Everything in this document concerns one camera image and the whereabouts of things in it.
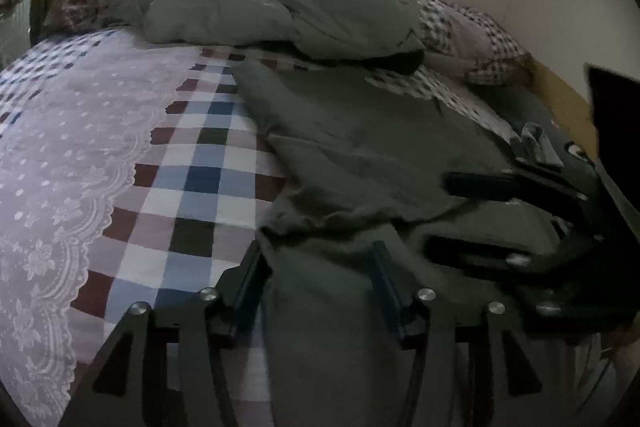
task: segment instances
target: white lace fabric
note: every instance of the white lace fabric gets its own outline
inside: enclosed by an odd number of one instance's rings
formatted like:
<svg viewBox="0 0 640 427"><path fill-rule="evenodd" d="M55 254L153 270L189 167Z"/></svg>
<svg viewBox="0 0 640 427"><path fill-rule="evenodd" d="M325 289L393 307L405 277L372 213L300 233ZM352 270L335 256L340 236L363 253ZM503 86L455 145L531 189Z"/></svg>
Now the white lace fabric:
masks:
<svg viewBox="0 0 640 427"><path fill-rule="evenodd" d="M87 280L88 246L198 52L121 30L50 82L0 140L0 380L34 426L57 425L69 400L66 312Z"/></svg>

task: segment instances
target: screw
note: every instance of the screw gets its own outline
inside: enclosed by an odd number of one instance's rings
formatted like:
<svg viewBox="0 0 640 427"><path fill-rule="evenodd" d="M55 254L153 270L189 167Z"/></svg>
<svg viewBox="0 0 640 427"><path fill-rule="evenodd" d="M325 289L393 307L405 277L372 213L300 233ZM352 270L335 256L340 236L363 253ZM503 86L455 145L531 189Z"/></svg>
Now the screw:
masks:
<svg viewBox="0 0 640 427"><path fill-rule="evenodd" d="M504 304L498 301L493 301L489 303L489 311L494 315L502 315L507 308L504 307Z"/></svg>
<svg viewBox="0 0 640 427"><path fill-rule="evenodd" d="M129 306L129 313L131 315L144 315L149 309L149 305L146 302L134 302Z"/></svg>
<svg viewBox="0 0 640 427"><path fill-rule="evenodd" d="M529 266L531 263L531 258L528 255L524 255L523 253L510 253L506 259L507 263L511 266L517 266L518 268L524 268Z"/></svg>
<svg viewBox="0 0 640 427"><path fill-rule="evenodd" d="M543 317L556 317L562 309L555 302L545 301L536 305L536 311Z"/></svg>
<svg viewBox="0 0 640 427"><path fill-rule="evenodd" d="M218 292L215 288L207 287L198 292L203 301L214 301L218 298Z"/></svg>
<svg viewBox="0 0 640 427"><path fill-rule="evenodd" d="M436 298L436 292L434 292L431 288L422 288L418 290L418 299L422 302L433 301Z"/></svg>

